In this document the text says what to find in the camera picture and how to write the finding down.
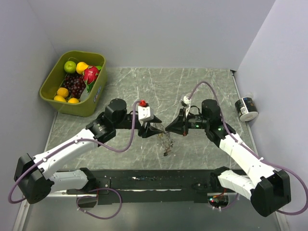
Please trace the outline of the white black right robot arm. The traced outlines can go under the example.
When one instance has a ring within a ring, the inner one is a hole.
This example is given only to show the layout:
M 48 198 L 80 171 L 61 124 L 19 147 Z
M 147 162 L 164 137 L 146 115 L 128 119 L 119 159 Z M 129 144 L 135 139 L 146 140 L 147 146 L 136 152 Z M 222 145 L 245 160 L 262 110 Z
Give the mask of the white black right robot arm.
M 203 129 L 207 138 L 246 173 L 244 177 L 227 167 L 214 170 L 210 180 L 214 191 L 220 192 L 224 188 L 235 191 L 249 199 L 257 213 L 264 217 L 291 202 L 289 175 L 262 163 L 251 154 L 235 130 L 223 124 L 217 101 L 204 100 L 198 115 L 187 113 L 185 108 L 180 109 L 175 120 L 166 127 L 167 132 L 182 136 L 188 135 L 190 129 Z

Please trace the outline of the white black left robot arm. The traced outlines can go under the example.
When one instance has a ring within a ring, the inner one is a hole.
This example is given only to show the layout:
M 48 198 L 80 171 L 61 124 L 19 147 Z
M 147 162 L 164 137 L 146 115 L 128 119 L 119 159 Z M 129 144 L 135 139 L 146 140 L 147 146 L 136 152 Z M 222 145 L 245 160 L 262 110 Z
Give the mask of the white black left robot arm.
M 95 189 L 96 183 L 90 170 L 81 168 L 72 172 L 59 172 L 61 167 L 85 152 L 101 146 L 116 153 L 123 153 L 130 148 L 135 130 L 141 138 L 162 133 L 153 127 L 152 123 L 161 123 L 161 120 L 154 115 L 153 109 L 146 101 L 136 101 L 133 110 L 128 113 L 127 103 L 123 99 L 115 98 L 95 120 L 69 140 L 34 157 L 29 154 L 21 156 L 16 166 L 13 188 L 19 188 L 23 199 L 30 204 L 41 201 L 50 193 L 66 189 L 90 193 Z M 128 144 L 123 149 L 106 145 L 116 136 L 118 129 L 131 131 Z

